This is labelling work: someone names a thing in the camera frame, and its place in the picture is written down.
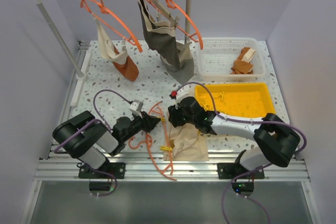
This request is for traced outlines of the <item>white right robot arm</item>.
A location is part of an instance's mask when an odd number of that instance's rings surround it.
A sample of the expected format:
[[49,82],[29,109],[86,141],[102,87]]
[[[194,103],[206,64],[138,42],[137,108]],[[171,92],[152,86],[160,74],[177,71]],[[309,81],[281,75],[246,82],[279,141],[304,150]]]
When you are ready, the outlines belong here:
[[287,167],[300,142],[300,136],[275,114],[263,118],[241,119],[205,110],[194,97],[186,97],[168,107],[174,127],[191,124],[201,133],[233,135],[256,142],[257,147],[242,151],[227,172],[246,178],[253,170],[273,164]]

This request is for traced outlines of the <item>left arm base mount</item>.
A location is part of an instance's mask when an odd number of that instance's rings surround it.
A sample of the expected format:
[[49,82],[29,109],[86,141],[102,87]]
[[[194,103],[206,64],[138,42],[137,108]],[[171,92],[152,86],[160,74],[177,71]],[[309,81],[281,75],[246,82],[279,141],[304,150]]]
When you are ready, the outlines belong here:
[[86,163],[78,163],[78,178],[89,179],[89,190],[91,193],[108,194],[116,187],[118,179],[124,179],[125,163],[103,164],[99,169],[94,169]]

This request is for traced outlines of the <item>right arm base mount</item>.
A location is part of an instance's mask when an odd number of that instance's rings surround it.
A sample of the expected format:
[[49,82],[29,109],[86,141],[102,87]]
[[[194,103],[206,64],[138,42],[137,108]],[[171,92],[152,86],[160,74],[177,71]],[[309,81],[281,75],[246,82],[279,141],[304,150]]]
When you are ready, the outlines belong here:
[[231,187],[237,194],[250,196],[255,189],[255,179],[264,179],[264,170],[250,172],[239,162],[246,150],[242,151],[233,163],[218,163],[217,173],[219,179],[233,180]]

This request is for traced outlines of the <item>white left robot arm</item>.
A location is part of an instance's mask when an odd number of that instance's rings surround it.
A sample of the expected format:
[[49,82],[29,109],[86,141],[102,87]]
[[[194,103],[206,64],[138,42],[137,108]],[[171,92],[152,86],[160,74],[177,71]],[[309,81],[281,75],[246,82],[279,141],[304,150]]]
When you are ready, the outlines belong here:
[[109,165],[95,145],[115,156],[125,148],[131,137],[141,131],[151,132],[160,121],[159,117],[142,111],[133,119],[126,116],[118,118],[112,129],[108,129],[91,112],[84,111],[54,129],[52,137],[59,144],[54,152],[58,153],[63,148],[72,158],[88,164],[97,178],[104,178],[109,172]]

